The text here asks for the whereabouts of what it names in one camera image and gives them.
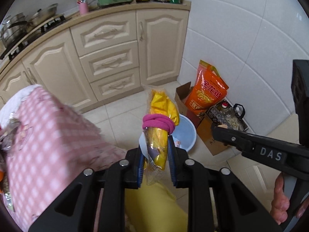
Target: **countertop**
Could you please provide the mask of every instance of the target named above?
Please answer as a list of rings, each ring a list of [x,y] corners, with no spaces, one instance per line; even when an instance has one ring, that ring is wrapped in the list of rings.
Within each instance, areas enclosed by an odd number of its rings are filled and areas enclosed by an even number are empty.
[[[45,33],[35,41],[33,41],[30,45],[28,45],[23,51],[21,51],[11,62],[8,59],[8,55],[4,57],[3,62],[0,66],[0,80],[4,77],[4,75],[18,62],[20,61],[27,53],[29,53],[32,49],[40,45],[42,42],[46,41],[48,38],[58,34],[59,32],[68,29],[74,25],[80,24],[82,22],[91,20],[96,17],[113,14],[122,11],[129,10],[138,10],[138,9],[180,9],[180,10],[190,10],[191,2],[184,1],[183,4],[172,4],[172,3],[160,3],[160,2],[147,2],[147,3],[131,3],[120,6],[113,6],[105,9],[98,9],[91,11],[85,15],[72,15],[67,17],[68,21],[59,25],[58,27],[50,30]]]

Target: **yellow pants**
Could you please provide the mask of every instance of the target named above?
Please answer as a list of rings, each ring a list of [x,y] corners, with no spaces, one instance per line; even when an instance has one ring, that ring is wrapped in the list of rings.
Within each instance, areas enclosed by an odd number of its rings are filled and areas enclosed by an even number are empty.
[[[137,232],[186,232],[188,215],[162,184],[143,181],[139,189],[126,189],[125,209]]]

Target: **pink hair tie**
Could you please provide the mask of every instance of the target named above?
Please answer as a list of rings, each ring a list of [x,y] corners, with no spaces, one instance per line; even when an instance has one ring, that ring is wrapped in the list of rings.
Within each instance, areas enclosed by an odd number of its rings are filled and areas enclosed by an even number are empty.
[[[168,134],[172,134],[175,129],[174,122],[163,114],[147,114],[143,117],[143,129],[147,127],[156,127],[166,130]]]

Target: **pink utensil holder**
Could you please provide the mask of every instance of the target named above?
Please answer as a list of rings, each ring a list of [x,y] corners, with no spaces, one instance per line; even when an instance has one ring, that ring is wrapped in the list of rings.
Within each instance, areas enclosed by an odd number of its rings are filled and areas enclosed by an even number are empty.
[[[84,2],[81,2],[79,5],[79,13],[81,15],[83,14],[87,14],[89,12],[89,9],[88,9],[88,4],[87,3],[84,3]]]

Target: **silver bolt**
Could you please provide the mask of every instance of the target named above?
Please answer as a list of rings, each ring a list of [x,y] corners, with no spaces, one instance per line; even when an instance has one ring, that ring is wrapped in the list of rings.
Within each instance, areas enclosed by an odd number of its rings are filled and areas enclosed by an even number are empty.
[[[129,165],[129,161],[127,159],[122,159],[121,161],[119,161],[120,166],[125,167],[127,165]]]
[[[225,167],[221,169],[221,173],[224,175],[229,175],[231,173],[231,170]]]
[[[195,161],[192,160],[192,159],[186,159],[185,163],[186,163],[186,165],[188,165],[188,166],[193,166],[194,163],[195,163]]]
[[[93,170],[91,168],[86,168],[84,170],[84,175],[86,176],[92,175],[92,173],[93,173]]]

